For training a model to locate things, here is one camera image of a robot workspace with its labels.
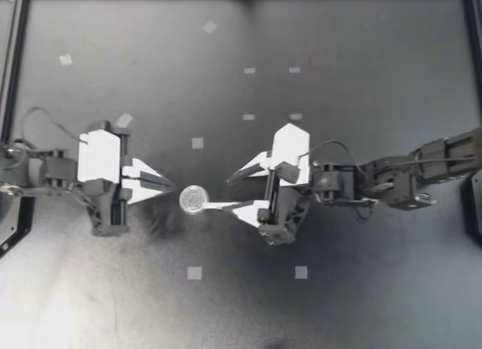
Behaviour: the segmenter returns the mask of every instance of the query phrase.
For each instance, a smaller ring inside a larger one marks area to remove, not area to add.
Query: small transparent object
[[[204,205],[209,202],[208,192],[199,185],[184,188],[179,195],[179,205],[189,215],[199,215],[204,212]]]

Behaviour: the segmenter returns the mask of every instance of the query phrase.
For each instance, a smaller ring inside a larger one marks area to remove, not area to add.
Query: cable
[[[360,207],[352,207],[352,211],[354,212],[355,218],[358,222],[366,223],[374,214],[373,206],[369,206],[367,208],[369,209],[368,214],[366,216],[363,216],[362,212],[360,211]]]
[[[37,112],[37,111],[40,111],[40,112],[43,112],[48,120],[51,122],[51,124],[55,125],[57,128],[59,128],[62,132],[64,132],[67,136],[69,136],[70,138],[72,138],[74,141],[76,142],[83,142],[83,143],[87,143],[85,141],[83,141],[82,139],[78,138],[76,135],[74,135],[70,130],[68,130],[66,127],[64,127],[63,125],[61,125],[61,123],[59,123],[58,121],[55,121],[52,117],[52,114],[46,110],[46,108],[42,108],[40,106],[33,106],[32,108],[28,108],[25,113],[23,113],[22,115],[22,118],[20,119],[20,137],[24,140],[27,141],[27,139],[25,138],[25,123],[26,123],[26,119],[34,112]]]
[[[309,155],[309,154],[313,153],[316,149],[318,149],[318,148],[320,148],[324,145],[328,145],[328,144],[335,144],[335,145],[338,145],[341,148],[343,148],[343,150],[349,155],[350,159],[353,161],[357,171],[359,171],[363,176],[366,176],[366,172],[364,172],[363,169],[360,167],[360,165],[358,163],[356,163],[355,156],[352,154],[352,152],[349,150],[349,148],[343,142],[341,142],[339,140],[335,140],[335,139],[325,140],[324,142],[321,142],[321,143],[315,145],[314,147],[312,147],[308,152],[303,153],[302,155],[298,156],[298,158],[302,158],[305,155]]]
[[[51,124],[55,125],[56,127],[58,127],[62,132],[64,132],[67,136],[69,136],[70,138],[72,138],[73,140],[75,140],[76,142],[82,142],[82,143],[87,143],[85,141],[83,141],[82,139],[80,138],[77,138],[70,130],[68,130],[66,127],[64,127],[63,125],[61,125],[61,123],[55,121],[53,118],[52,118],[52,114],[46,109],[46,108],[42,108],[42,107],[38,107],[38,106],[33,106],[32,108],[28,108],[22,115],[21,119],[20,119],[20,138],[16,138],[16,139],[13,139],[12,141],[10,141],[8,143],[8,146],[10,148],[15,148],[15,149],[18,149],[19,151],[22,152],[22,155],[20,157],[20,159],[13,163],[12,165],[8,166],[8,167],[4,167],[4,168],[0,168],[0,170],[12,170],[14,168],[17,168],[19,166],[21,166],[25,160],[28,158],[28,154],[26,152],[25,149],[22,149],[22,148],[19,148],[16,146],[16,144],[21,144],[21,145],[24,145],[25,147],[27,147],[29,149],[30,152],[33,152],[33,151],[36,151],[38,150],[37,147],[31,143],[26,137],[25,137],[25,124],[26,124],[26,119],[34,112],[36,111],[40,111],[40,112],[43,112],[48,120],[50,121]]]

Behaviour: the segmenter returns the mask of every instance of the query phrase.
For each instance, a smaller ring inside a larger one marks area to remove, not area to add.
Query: scratch on surface
[[[114,286],[111,282],[112,301],[114,301],[114,331],[117,334],[117,299],[115,298]]]

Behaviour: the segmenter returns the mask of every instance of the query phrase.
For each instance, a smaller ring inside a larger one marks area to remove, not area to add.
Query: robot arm
[[[93,234],[118,236],[128,231],[127,205],[166,194],[175,186],[127,153],[130,132],[108,121],[91,124],[79,139],[78,161],[65,150],[0,146],[0,192],[36,197],[69,193],[87,208]],[[21,139],[14,143],[24,143]],[[40,182],[29,183],[29,161],[39,159]]]
[[[308,132],[285,125],[276,132],[272,151],[259,154],[228,180],[259,176],[262,168],[267,176],[264,199],[206,208],[231,212],[256,227],[269,244],[281,244],[295,240],[312,197],[325,206],[356,209],[378,202],[400,210],[427,207],[436,201],[420,191],[425,186],[482,167],[482,128],[367,164],[318,164],[310,152]]]

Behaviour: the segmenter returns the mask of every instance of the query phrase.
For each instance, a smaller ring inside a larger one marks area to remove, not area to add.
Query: clear disc
[[[199,215],[204,212],[204,204],[209,202],[208,192],[201,186],[190,185],[179,195],[179,205],[189,215]]]

